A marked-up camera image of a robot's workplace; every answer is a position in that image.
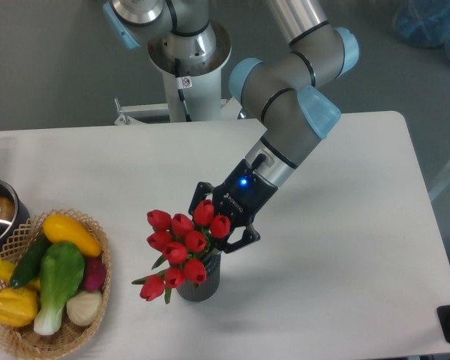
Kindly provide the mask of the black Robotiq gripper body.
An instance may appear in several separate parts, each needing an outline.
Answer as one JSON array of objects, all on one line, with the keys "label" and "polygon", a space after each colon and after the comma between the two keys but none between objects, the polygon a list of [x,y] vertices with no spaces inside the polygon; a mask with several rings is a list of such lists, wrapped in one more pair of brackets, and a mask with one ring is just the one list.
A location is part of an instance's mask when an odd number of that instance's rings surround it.
[{"label": "black Robotiq gripper body", "polygon": [[265,160],[256,158],[249,164],[242,159],[224,182],[212,191],[215,214],[228,217],[231,229],[252,224],[258,211],[278,190],[257,173]]}]

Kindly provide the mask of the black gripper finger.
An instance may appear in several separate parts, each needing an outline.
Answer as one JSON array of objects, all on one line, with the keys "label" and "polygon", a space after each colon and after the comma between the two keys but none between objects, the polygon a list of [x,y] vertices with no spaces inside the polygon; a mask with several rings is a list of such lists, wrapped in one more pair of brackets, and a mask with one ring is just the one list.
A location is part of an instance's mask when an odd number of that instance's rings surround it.
[{"label": "black gripper finger", "polygon": [[214,189],[215,187],[212,184],[205,181],[199,181],[190,201],[188,214],[193,215],[198,205],[205,200],[208,195],[211,195]]},{"label": "black gripper finger", "polygon": [[[231,241],[230,238],[233,236],[233,233],[236,229],[243,229],[241,237],[239,240]],[[252,223],[246,224],[244,226],[235,226],[234,223],[232,223],[229,234],[226,235],[224,239],[220,240],[220,242],[218,243],[217,254],[234,253],[242,248],[252,245],[255,242],[258,242],[260,239],[261,235],[256,231]]]}]

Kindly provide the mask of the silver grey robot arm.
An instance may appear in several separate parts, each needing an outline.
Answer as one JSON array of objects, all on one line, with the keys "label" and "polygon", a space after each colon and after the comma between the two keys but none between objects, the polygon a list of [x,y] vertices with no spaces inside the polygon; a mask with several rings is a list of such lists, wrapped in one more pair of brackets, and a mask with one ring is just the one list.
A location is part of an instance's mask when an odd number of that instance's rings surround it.
[{"label": "silver grey robot arm", "polygon": [[[258,211],[337,124],[339,109],[319,87],[352,69],[356,38],[330,26],[318,1],[270,1],[268,7],[290,52],[267,65],[240,61],[229,91],[265,126],[245,158],[224,182],[196,186],[191,207],[211,198],[214,210],[240,228],[242,237],[216,242],[216,254],[232,253],[260,239]],[[162,73],[171,122],[215,120],[221,113],[221,70],[231,53],[224,27],[209,15],[207,1],[107,1],[104,13],[128,48],[146,47]]]}]

